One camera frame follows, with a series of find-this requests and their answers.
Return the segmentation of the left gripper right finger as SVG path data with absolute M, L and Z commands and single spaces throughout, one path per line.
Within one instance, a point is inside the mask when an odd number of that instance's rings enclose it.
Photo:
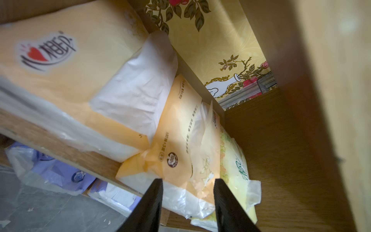
M 219 232 L 259 232 L 222 179 L 214 183 L 214 202 Z

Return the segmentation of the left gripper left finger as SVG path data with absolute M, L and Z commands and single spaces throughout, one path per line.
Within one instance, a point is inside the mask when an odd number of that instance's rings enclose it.
M 162 209 L 163 181 L 154 179 L 130 216 L 117 232 L 157 232 Z

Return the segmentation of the yellow green tissue pack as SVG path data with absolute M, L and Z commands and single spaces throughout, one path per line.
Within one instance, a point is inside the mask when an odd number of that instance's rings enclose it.
M 255 205 L 261 202 L 261 182 L 249 178 L 242 149 L 222 126 L 196 126 L 190 136 L 192 174 L 188 187 L 199 198 L 191 224 L 216 232 L 214 182 L 223 179 L 253 223 L 257 223 Z

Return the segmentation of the beige orange tissue pack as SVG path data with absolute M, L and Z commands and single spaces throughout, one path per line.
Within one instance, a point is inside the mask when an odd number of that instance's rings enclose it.
M 175 78 L 152 144 L 122 163 L 116 179 L 145 193 L 163 181 L 162 206 L 185 218 L 205 218 L 215 210 L 214 182 L 220 177 L 221 124 L 187 80 Z

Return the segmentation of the pale orange tissue pack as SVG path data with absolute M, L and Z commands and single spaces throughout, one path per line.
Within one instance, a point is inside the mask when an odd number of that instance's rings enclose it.
M 1 108 L 117 162 L 149 148 L 177 68 L 127 1 L 1 25 Z

